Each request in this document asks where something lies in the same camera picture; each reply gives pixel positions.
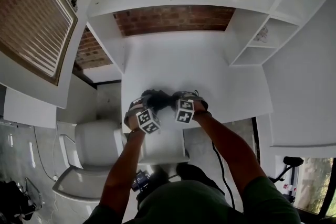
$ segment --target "glove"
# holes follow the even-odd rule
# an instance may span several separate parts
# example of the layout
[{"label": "glove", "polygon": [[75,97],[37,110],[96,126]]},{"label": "glove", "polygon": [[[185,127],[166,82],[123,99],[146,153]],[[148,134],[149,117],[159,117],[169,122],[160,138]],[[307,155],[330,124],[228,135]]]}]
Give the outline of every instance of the glove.
[{"label": "glove", "polygon": [[141,97],[131,102],[128,112],[125,115],[124,123],[129,126],[129,118],[136,115],[138,112],[143,112],[151,109],[154,114],[171,102],[171,96],[164,91],[146,90],[142,93]]},{"label": "glove", "polygon": [[205,100],[198,95],[198,91],[196,90],[195,92],[176,92],[172,96],[172,101],[170,102],[171,108],[175,111],[176,110],[176,101],[177,100],[193,100],[193,101],[200,101],[201,104],[203,105],[205,111],[208,110],[208,103],[205,102]]}]

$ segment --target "black cable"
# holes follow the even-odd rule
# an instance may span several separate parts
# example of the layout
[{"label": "black cable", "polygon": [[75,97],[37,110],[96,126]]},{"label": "black cable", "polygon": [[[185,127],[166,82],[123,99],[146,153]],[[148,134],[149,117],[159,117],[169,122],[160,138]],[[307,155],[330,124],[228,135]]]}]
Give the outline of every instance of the black cable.
[{"label": "black cable", "polygon": [[214,150],[214,152],[216,153],[216,155],[217,155],[217,157],[218,157],[219,164],[220,164],[220,168],[222,169],[222,178],[223,178],[224,184],[225,184],[225,186],[227,187],[227,190],[229,191],[230,196],[231,196],[232,208],[233,208],[233,209],[236,209],[236,207],[235,207],[235,202],[233,201],[232,191],[231,191],[231,189],[230,189],[229,185],[227,184],[227,182],[226,182],[226,180],[225,180],[225,177],[224,177],[224,174],[225,174],[225,173],[224,173],[223,163],[222,163],[222,160],[220,159],[221,157],[220,157],[218,151],[217,151],[216,148],[215,148],[215,144],[214,144],[214,142],[212,142],[212,149]]},{"label": "black cable", "polygon": [[37,137],[36,137],[36,132],[35,132],[35,126],[33,126],[33,129],[34,129],[34,135],[35,135],[35,141],[36,141],[36,147],[37,147],[38,157],[40,158],[40,162],[41,162],[43,171],[46,173],[47,177],[49,177],[52,181],[55,182],[55,180],[53,180],[53,179],[47,174],[46,170],[44,169],[44,166],[43,166],[43,163],[42,163],[42,160],[41,160],[40,150],[38,149]]}]

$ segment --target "white chair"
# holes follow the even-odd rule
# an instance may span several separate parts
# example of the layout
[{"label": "white chair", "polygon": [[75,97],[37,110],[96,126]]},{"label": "white chair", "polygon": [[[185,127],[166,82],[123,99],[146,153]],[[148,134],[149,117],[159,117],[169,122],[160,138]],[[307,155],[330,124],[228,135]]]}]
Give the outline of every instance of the white chair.
[{"label": "white chair", "polygon": [[[65,139],[75,143],[81,167],[69,163]],[[126,142],[119,126],[106,120],[78,124],[75,141],[64,134],[59,136],[59,140],[68,168],[52,190],[76,201],[100,201],[107,175]]]}]

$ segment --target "brick wall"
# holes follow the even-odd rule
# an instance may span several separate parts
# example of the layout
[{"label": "brick wall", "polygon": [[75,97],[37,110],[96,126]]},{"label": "brick wall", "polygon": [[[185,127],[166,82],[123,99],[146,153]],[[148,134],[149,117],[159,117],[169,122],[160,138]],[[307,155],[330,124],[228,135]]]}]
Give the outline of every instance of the brick wall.
[{"label": "brick wall", "polygon": [[156,6],[123,10],[114,17],[123,36],[167,31],[225,31],[234,8],[205,5]]},{"label": "brick wall", "polygon": [[75,64],[75,71],[101,67],[112,64],[110,58],[106,55],[99,43],[96,41],[90,30],[85,27],[81,41],[79,43]]}]

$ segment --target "person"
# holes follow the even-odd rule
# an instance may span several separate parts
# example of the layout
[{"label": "person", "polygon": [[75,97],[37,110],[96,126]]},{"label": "person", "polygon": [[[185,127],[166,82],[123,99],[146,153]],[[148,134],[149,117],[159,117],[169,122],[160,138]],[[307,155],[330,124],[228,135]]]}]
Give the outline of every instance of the person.
[{"label": "person", "polygon": [[178,92],[170,97],[162,91],[146,91],[130,105],[125,123],[132,132],[108,175],[99,205],[85,224],[122,222],[145,137],[135,114],[147,108],[157,112],[167,105],[176,109],[177,99],[193,100],[193,120],[227,162],[244,213],[230,207],[224,193],[198,167],[180,164],[176,170],[181,181],[161,180],[149,188],[145,197],[138,195],[138,213],[127,223],[300,223],[298,213],[267,178],[251,148],[212,117],[203,98],[190,92]]}]

